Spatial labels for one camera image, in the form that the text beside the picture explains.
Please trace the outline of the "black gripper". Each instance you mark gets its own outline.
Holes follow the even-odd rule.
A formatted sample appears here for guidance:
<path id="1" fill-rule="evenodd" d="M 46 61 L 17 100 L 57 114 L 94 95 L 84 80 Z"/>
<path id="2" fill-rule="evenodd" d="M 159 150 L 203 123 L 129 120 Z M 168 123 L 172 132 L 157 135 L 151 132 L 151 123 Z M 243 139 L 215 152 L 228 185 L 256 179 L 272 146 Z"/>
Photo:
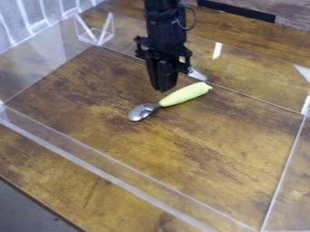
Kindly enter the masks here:
<path id="1" fill-rule="evenodd" d="M 147 36 L 135 37 L 135 56 L 145 61 L 151 86 L 160 92 L 175 87 L 177 73 L 191 68 L 185 10 L 184 5 L 145 5 Z"/>

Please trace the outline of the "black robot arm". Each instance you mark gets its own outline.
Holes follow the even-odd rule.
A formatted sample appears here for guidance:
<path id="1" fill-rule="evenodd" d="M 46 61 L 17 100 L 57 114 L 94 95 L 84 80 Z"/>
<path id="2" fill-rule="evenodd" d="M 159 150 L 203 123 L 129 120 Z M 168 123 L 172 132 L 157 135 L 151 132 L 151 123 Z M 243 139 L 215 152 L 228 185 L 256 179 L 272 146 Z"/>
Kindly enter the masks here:
<path id="1" fill-rule="evenodd" d="M 188 74 L 192 52 L 185 48 L 185 6 L 181 0 L 144 0 L 147 37 L 135 38 L 135 56 L 145 61 L 151 86 L 167 92 L 176 86 L 177 74 Z"/>

